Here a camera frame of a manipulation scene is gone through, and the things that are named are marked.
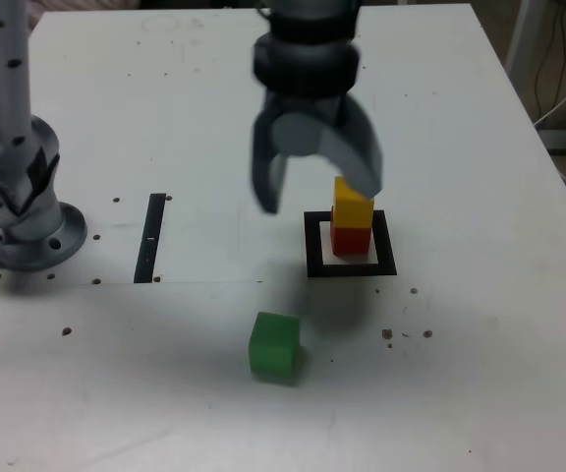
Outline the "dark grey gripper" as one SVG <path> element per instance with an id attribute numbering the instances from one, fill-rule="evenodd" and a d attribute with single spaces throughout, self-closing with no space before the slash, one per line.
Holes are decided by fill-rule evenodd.
<path id="1" fill-rule="evenodd" d="M 382 152 L 366 113 L 348 94 L 311 98 L 265 89 L 253 125 L 252 183 L 265 213 L 276 214 L 288 156 L 319 155 L 367 199 L 382 189 Z"/>

